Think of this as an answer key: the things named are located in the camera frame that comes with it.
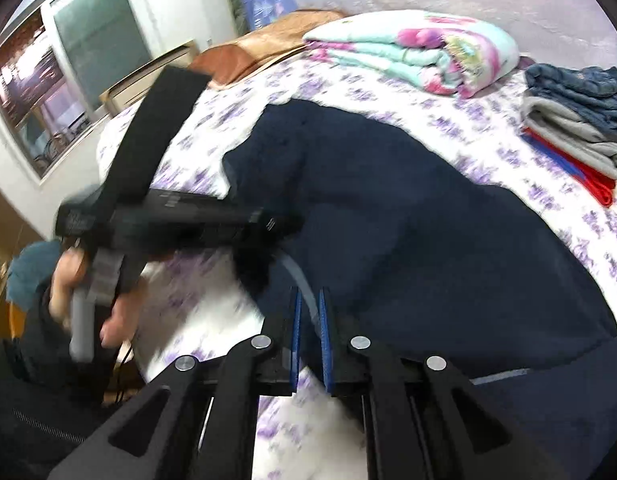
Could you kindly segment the person's left hand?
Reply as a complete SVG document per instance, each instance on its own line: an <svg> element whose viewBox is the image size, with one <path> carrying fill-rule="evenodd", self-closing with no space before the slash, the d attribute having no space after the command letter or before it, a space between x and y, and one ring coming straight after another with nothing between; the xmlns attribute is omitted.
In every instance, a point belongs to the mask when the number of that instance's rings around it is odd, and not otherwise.
<svg viewBox="0 0 617 480"><path fill-rule="evenodd" d="M71 299L86 276L87 261L81 249L71 248L59 259L51 280L48 311L68 334L71 333ZM100 342L103 348L119 347L131 341L139 326L142 307L148 296L148 282L141 276L134 288L116 299L111 315L103 322Z"/></svg>

